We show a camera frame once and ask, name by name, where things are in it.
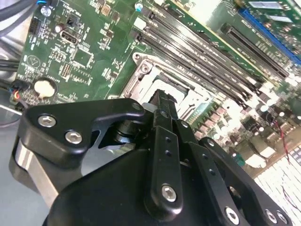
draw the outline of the gray surface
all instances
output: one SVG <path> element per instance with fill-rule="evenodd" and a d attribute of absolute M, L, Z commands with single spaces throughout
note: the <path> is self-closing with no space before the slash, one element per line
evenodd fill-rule
<path fill-rule="evenodd" d="M 42 197 L 11 176 L 8 163 L 17 126 L 0 129 L 0 222 L 2 226 L 41 226 L 48 214 Z"/>

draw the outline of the black cable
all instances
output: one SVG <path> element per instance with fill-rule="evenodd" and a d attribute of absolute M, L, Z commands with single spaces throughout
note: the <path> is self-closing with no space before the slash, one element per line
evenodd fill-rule
<path fill-rule="evenodd" d="M 19 66 L 20 61 L 17 60 L 2 60 L 0 59 L 0 65 L 4 65 L 4 66 Z"/>
<path fill-rule="evenodd" d="M 0 9 L 0 21 L 6 20 L 22 10 L 26 9 L 29 5 L 35 3 L 34 0 L 20 0 L 6 8 Z"/>
<path fill-rule="evenodd" d="M 13 56 L 16 59 L 20 59 L 21 58 L 21 53 L 19 52 L 18 49 L 16 49 L 15 47 L 9 45 L 7 42 L 5 42 L 4 40 L 0 39 L 0 47 L 6 51 L 8 54 L 10 54 L 11 56 Z"/>
<path fill-rule="evenodd" d="M 25 13 L 23 13 L 15 22 L 0 31 L 0 37 L 3 37 L 18 27 L 24 20 L 26 20 L 38 7 L 37 4 L 32 5 Z"/>
<path fill-rule="evenodd" d="M 0 66 L 0 71 L 2 72 L 17 72 L 17 67 L 9 67 L 9 66 Z"/>

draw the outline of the mounting hole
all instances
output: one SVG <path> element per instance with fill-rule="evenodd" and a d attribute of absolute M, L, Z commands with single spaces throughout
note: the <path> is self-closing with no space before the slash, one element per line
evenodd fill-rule
<path fill-rule="evenodd" d="M 168 118 L 168 114 L 165 111 L 161 111 L 161 115 L 163 115 L 165 118 Z"/>
<path fill-rule="evenodd" d="M 166 150 L 166 151 L 165 151 L 165 154 L 166 154 L 168 157 L 171 157 L 171 153 L 170 153 L 169 150 Z"/>
<path fill-rule="evenodd" d="M 137 104 L 137 103 L 133 103 L 133 104 L 132 104 L 132 107 L 133 107 L 134 109 L 136 109 L 136 110 L 140 110 L 140 106 L 139 106 L 139 104 Z"/>
<path fill-rule="evenodd" d="M 211 173 L 212 176 L 215 176 L 215 171 L 213 169 L 210 169 L 209 172 Z"/>
<path fill-rule="evenodd" d="M 202 154 L 202 156 L 203 156 L 204 159 L 206 159 L 206 160 L 208 159 L 208 156 L 207 156 L 207 155 Z"/>

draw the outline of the screw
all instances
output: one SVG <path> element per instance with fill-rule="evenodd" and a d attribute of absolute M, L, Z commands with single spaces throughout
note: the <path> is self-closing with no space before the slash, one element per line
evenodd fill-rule
<path fill-rule="evenodd" d="M 142 71 L 143 73 L 147 73 L 147 72 L 150 71 L 150 68 L 149 68 L 146 64 L 143 64 L 143 65 L 141 66 L 141 71 Z"/>
<path fill-rule="evenodd" d="M 231 209 L 230 207 L 226 207 L 225 213 L 227 215 L 227 218 L 235 225 L 239 225 L 239 218 L 236 212 Z"/>
<path fill-rule="evenodd" d="M 177 198 L 174 189 L 168 185 L 162 186 L 162 195 L 169 202 L 174 202 Z"/>
<path fill-rule="evenodd" d="M 274 224 L 277 224 L 277 219 L 274 216 L 274 214 L 272 214 L 269 210 L 265 210 L 265 212 L 267 213 L 269 220 L 272 221 Z"/>
<path fill-rule="evenodd" d="M 185 128 L 188 128 L 188 124 L 186 122 L 182 121 L 181 123 Z"/>
<path fill-rule="evenodd" d="M 65 138 L 69 143 L 74 145 L 78 145 L 83 140 L 81 134 L 76 131 L 67 132 Z"/>
<path fill-rule="evenodd" d="M 43 127 L 53 127 L 56 124 L 56 120 L 54 117 L 49 115 L 42 115 L 38 118 L 38 123 Z"/>
<path fill-rule="evenodd" d="M 132 107 L 133 107 L 134 109 L 136 109 L 136 110 L 140 110 L 140 105 L 137 104 L 137 103 L 133 103 L 133 104 L 132 104 Z"/>
<path fill-rule="evenodd" d="M 139 54 L 136 54 L 136 55 L 135 55 L 135 59 L 136 59 L 136 60 L 139 60 L 139 59 L 140 59 L 140 55 L 139 55 Z"/>
<path fill-rule="evenodd" d="M 214 142 L 212 140 L 208 140 L 208 144 L 212 147 L 214 147 Z"/>
<path fill-rule="evenodd" d="M 286 225 L 288 224 L 287 219 L 285 218 L 285 216 L 281 212 L 277 211 L 277 215 L 280 218 L 280 220 L 282 220 Z"/>

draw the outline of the red wire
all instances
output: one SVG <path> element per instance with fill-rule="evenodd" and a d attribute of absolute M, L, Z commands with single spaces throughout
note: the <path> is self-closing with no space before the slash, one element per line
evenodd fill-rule
<path fill-rule="evenodd" d="M 286 153 L 286 159 L 288 161 L 289 164 L 290 163 L 290 158 L 289 158 L 289 155 L 288 155 L 288 149 L 287 149 L 287 145 L 286 145 L 286 142 L 285 142 L 285 137 L 284 137 L 284 132 L 283 130 L 280 128 L 279 124 L 277 121 L 275 121 L 275 124 L 276 126 L 278 127 L 279 131 L 280 131 L 280 136 L 281 136 L 281 139 L 282 139 L 282 143 L 283 143 L 283 148 L 284 148 L 284 151 Z"/>

